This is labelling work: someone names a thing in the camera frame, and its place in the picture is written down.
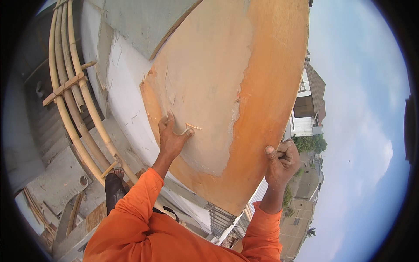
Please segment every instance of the plaster residue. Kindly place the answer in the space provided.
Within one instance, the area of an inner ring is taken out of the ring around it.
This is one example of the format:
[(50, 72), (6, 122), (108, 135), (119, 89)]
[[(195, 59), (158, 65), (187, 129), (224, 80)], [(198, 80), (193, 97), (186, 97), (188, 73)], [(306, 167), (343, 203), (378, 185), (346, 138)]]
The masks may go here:
[(246, 0), (204, 0), (183, 21), (155, 60), (163, 114), (172, 109), (175, 132), (202, 128), (181, 156), (196, 171), (219, 176), (227, 166), (238, 93), (250, 58), (252, 26)]

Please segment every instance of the bare foot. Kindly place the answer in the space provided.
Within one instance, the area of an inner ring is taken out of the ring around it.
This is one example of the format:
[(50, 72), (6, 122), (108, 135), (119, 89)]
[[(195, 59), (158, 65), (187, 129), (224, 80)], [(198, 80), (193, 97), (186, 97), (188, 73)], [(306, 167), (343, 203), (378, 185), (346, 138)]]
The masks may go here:
[(124, 170), (123, 169), (115, 169), (114, 170), (114, 174), (117, 175), (119, 177), (119, 179), (123, 180), (124, 179)]

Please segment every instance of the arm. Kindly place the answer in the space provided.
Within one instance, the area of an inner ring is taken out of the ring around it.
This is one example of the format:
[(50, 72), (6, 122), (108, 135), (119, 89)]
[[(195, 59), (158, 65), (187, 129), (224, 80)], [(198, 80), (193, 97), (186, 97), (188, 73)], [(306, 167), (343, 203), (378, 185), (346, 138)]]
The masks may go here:
[(278, 151), (265, 148), (268, 189), (260, 202), (253, 203), (255, 213), (243, 238), (241, 254), (251, 260), (279, 261), (279, 221), (288, 181), (300, 167), (300, 156), (292, 140), (280, 143)]
[(163, 179), (185, 142), (194, 134), (187, 129), (177, 135), (172, 131), (173, 126), (174, 116), (168, 111), (168, 117), (159, 122), (160, 153), (156, 162), (102, 220), (86, 247), (85, 261), (130, 261), (141, 257), (145, 232), (150, 229), (148, 222), (164, 185)]

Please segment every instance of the window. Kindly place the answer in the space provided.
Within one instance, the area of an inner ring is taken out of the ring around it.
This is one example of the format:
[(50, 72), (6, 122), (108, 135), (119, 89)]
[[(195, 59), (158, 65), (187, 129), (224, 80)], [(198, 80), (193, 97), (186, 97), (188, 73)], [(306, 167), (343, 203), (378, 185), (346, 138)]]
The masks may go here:
[(293, 226), (297, 226), (299, 221), (300, 221), (300, 219), (299, 219), (299, 218), (296, 218), (296, 219), (294, 220), (294, 223), (293, 223), (292, 225), (293, 225)]

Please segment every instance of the orange shirt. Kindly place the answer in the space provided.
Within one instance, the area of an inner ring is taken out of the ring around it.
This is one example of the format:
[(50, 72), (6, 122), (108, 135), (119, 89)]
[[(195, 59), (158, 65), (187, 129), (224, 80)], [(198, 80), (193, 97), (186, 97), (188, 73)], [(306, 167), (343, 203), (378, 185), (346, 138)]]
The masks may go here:
[(255, 213), (240, 253), (217, 246), (165, 214), (153, 213), (163, 179), (149, 168), (116, 204), (85, 249), (83, 261), (279, 261), (281, 212)]

